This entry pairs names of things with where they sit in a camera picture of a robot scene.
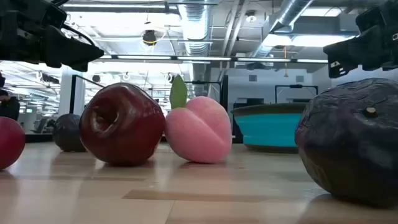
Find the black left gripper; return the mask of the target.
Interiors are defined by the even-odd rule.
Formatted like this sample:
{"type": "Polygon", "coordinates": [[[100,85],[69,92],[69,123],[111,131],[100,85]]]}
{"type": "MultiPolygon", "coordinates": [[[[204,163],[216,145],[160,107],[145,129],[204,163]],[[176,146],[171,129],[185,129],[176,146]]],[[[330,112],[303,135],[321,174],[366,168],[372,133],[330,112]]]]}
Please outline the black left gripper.
{"type": "MultiPolygon", "coordinates": [[[[40,32],[49,6],[47,0],[0,0],[0,60],[40,62],[40,32]]],[[[88,64],[103,55],[97,46],[68,38],[54,26],[42,36],[42,61],[48,67],[87,72],[88,64]]]]}

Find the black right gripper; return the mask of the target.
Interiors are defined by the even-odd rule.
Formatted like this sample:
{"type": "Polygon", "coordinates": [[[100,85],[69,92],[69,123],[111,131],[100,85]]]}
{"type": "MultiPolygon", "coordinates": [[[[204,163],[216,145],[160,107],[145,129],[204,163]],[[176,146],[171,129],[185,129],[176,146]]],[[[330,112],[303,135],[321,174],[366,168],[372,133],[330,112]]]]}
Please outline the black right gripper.
{"type": "Polygon", "coordinates": [[[398,68],[398,0],[387,0],[387,26],[372,26],[359,36],[327,45],[328,76],[339,78],[358,68],[364,70],[393,70],[398,68]]]}

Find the dark red apple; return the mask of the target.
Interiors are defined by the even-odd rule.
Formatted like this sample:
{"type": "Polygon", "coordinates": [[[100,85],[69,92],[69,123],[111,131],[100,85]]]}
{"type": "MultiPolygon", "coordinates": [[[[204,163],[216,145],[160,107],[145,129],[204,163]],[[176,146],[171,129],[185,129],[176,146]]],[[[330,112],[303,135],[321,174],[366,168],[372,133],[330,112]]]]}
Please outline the dark red apple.
{"type": "Polygon", "coordinates": [[[79,128],[81,143],[98,160],[111,166],[139,166],[157,149],[165,116],[143,89],[114,83],[90,100],[79,128]]]}

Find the small red pomegranate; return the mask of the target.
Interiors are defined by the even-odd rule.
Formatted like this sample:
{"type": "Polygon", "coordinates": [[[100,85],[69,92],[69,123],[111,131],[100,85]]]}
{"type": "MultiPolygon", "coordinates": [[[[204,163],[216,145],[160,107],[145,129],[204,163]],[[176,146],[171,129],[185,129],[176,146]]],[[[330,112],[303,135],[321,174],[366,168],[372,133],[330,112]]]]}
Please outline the small red pomegranate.
{"type": "Polygon", "coordinates": [[[25,132],[20,124],[0,116],[0,170],[13,165],[25,147],[25,132]]]}

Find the blue collapsible bowl grey rim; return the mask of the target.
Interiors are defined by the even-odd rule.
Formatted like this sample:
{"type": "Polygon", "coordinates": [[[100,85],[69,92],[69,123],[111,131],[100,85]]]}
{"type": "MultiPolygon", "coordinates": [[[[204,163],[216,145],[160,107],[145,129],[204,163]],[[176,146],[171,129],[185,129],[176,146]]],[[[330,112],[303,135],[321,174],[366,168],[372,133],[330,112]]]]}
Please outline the blue collapsible bowl grey rim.
{"type": "Polygon", "coordinates": [[[276,103],[244,106],[231,112],[248,149],[296,154],[295,130],[305,107],[305,103],[276,103]]]}

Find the pink peach with leaf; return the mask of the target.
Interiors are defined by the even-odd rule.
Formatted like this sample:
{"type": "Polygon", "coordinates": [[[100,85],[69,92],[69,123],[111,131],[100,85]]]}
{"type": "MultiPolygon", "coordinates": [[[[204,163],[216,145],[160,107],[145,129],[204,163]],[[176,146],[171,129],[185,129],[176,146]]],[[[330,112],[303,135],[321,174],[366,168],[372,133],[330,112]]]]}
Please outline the pink peach with leaf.
{"type": "Polygon", "coordinates": [[[171,110],[165,117],[165,137],[179,157],[196,163],[224,160],[232,148],[231,123],[227,111],[214,99],[188,99],[187,86],[175,76],[170,90],[171,110]]]}

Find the thin black metal stand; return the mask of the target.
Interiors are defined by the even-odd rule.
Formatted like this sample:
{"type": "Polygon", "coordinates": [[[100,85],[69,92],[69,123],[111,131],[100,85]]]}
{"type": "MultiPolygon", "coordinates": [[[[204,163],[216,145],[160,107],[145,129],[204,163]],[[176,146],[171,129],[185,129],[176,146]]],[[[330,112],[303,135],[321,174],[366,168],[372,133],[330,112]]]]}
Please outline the thin black metal stand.
{"type": "MultiPolygon", "coordinates": [[[[69,106],[69,113],[73,114],[75,109],[75,96],[76,96],[76,80],[81,79],[83,81],[87,81],[98,86],[100,89],[104,88],[103,85],[95,83],[83,76],[80,75],[72,75],[72,83],[71,83],[71,90],[70,90],[70,106],[69,106]]],[[[219,103],[220,105],[228,111],[228,92],[229,92],[229,76],[223,75],[221,78],[221,90],[219,92],[219,103]]]]}

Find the ceiling light panel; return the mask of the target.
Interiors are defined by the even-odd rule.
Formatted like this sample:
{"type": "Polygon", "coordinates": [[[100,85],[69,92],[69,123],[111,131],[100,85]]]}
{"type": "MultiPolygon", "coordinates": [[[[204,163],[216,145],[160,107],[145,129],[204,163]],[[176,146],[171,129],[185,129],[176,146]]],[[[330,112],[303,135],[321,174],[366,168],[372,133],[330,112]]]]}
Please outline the ceiling light panel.
{"type": "Polygon", "coordinates": [[[301,16],[336,17],[344,11],[341,7],[309,7],[301,16]]]}
{"type": "Polygon", "coordinates": [[[269,34],[264,40],[265,46],[297,46],[297,47],[324,47],[326,45],[352,39],[353,36],[340,35],[287,35],[269,34]]]}

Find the person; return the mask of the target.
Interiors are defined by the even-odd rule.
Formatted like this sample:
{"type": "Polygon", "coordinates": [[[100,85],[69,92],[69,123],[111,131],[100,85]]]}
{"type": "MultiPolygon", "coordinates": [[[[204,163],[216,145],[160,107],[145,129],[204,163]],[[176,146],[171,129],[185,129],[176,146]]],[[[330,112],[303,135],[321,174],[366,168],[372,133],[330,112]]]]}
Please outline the person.
{"type": "Polygon", "coordinates": [[[0,116],[18,120],[20,103],[15,96],[10,96],[6,90],[3,90],[6,79],[0,72],[0,116]]]}

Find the silver ribbed ventilation duct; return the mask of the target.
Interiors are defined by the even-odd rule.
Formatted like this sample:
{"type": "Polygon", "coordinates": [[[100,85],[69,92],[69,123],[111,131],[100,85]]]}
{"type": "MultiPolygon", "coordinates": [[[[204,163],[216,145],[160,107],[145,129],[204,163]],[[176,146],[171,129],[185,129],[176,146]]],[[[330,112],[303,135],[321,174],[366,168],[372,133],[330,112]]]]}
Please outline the silver ribbed ventilation duct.
{"type": "MultiPolygon", "coordinates": [[[[211,22],[211,6],[204,4],[180,4],[179,13],[182,17],[183,38],[187,56],[205,57],[209,55],[209,27],[211,22]]],[[[210,68],[205,63],[193,63],[190,68],[192,81],[210,81],[210,68]]],[[[209,84],[194,85],[195,96],[208,96],[209,84]]]]}

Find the black aluminium rig frame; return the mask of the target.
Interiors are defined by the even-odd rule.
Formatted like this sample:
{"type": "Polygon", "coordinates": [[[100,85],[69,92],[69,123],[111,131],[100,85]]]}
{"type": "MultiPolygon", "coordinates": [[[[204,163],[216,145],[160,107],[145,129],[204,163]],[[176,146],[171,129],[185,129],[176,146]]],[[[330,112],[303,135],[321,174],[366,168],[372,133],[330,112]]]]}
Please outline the black aluminium rig frame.
{"type": "Polygon", "coordinates": [[[252,58],[252,57],[204,57],[204,56],[165,56],[165,55],[104,55],[100,59],[120,60],[173,60],[173,61],[206,61],[206,62],[275,62],[275,63],[319,63],[326,64],[328,60],[307,58],[252,58]]]}

